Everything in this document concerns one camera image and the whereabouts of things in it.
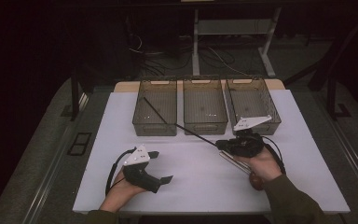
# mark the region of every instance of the sleeve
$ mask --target sleeve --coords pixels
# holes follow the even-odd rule
[[[85,224],[115,224],[118,214],[103,210],[92,210],[86,216]]]
[[[264,190],[276,224],[330,223],[319,204],[298,190],[286,175],[280,175],[266,183]]]

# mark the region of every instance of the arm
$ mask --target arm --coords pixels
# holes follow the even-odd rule
[[[121,170],[117,174],[113,187],[103,200],[100,209],[89,211],[85,224],[115,224],[118,217],[118,210],[133,196],[145,191],[145,189],[130,184],[124,178],[123,171]]]
[[[234,160],[248,163],[263,179],[275,223],[329,223],[319,204],[298,190],[281,173],[278,164],[265,148],[253,158],[234,157]]]

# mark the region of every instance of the person's left hand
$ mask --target person's left hand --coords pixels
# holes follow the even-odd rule
[[[109,190],[105,200],[100,206],[100,210],[108,212],[117,212],[124,204],[126,204],[133,196],[138,193],[145,192],[138,186],[132,185],[124,178],[123,168],[117,174],[114,186]]]

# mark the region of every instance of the hand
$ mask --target hand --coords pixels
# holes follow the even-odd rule
[[[121,168],[120,172],[117,174],[114,184],[115,185],[109,190],[109,193],[101,204],[100,210],[117,212],[133,196],[146,191],[145,189],[134,186],[128,182],[124,178],[123,168]]]
[[[234,160],[249,164],[255,174],[260,176],[264,182],[269,182],[282,174],[278,163],[265,147],[255,157],[245,158],[234,156]]]

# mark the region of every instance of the floor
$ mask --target floor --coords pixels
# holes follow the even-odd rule
[[[192,74],[187,38],[183,37],[183,53],[180,57],[166,57],[150,51],[150,57],[142,64],[140,76]],[[200,45],[200,72],[221,75],[236,73],[222,64],[211,50],[215,49],[231,68],[268,78],[256,51],[262,42],[260,37],[205,37],[201,39]],[[315,63],[324,56],[331,44],[327,41],[311,42],[309,46],[305,46],[305,43],[303,36],[273,39],[268,56],[276,78],[285,80]],[[336,224],[355,224],[358,223],[358,164],[350,163],[354,154],[348,153],[346,149],[353,148],[358,157],[358,104],[345,87],[338,85],[337,102],[349,109],[351,117],[331,120],[324,108],[325,88],[319,92],[312,92],[307,88],[311,75],[286,88],[294,95],[310,132],[351,209],[348,214],[329,215],[329,218]],[[96,87],[94,93],[88,94],[83,102],[79,116],[71,121],[68,113],[65,113],[71,104],[70,81],[62,84],[1,196],[0,223],[84,221],[84,215],[72,212],[72,206],[111,90],[112,87]],[[76,133],[91,133],[83,156],[66,154]],[[154,220],[157,223],[170,222],[166,219]],[[228,219],[216,219],[211,223],[227,221]],[[241,218],[235,217],[230,218],[229,222],[243,223]]]

